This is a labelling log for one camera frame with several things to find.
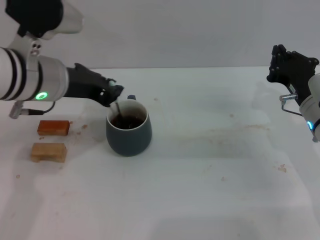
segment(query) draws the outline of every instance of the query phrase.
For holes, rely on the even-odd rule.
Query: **green indicator light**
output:
[[[41,99],[45,99],[47,96],[48,96],[48,93],[46,93],[46,92],[40,92],[40,93],[35,97],[35,99],[41,100]]]

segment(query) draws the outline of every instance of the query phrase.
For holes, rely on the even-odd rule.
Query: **orange wooden block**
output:
[[[64,163],[67,156],[67,148],[64,143],[40,143],[33,144],[31,160],[35,163],[39,161],[54,161]]]
[[[37,132],[40,136],[67,136],[69,127],[69,121],[41,120]]]

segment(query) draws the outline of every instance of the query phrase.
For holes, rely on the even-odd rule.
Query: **mug handle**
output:
[[[129,96],[127,97],[127,99],[137,100],[135,95],[129,95]]]

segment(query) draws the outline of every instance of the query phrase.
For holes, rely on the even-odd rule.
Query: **white table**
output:
[[[267,82],[267,67],[97,72],[147,107],[150,147],[116,155],[107,109],[91,100],[17,120],[0,102],[0,240],[319,239],[320,143],[281,111],[288,91]],[[73,124],[39,140],[40,120]],[[66,162],[31,162],[34,142],[65,143]]]

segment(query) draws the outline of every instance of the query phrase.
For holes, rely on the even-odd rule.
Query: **mug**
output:
[[[116,104],[112,103],[106,118],[106,139],[116,153],[125,157],[138,155],[151,142],[152,128],[149,113],[134,95],[129,95],[127,100],[119,102],[118,105],[124,118],[134,116],[141,119],[143,123],[133,129],[115,127],[111,122],[119,113]]]

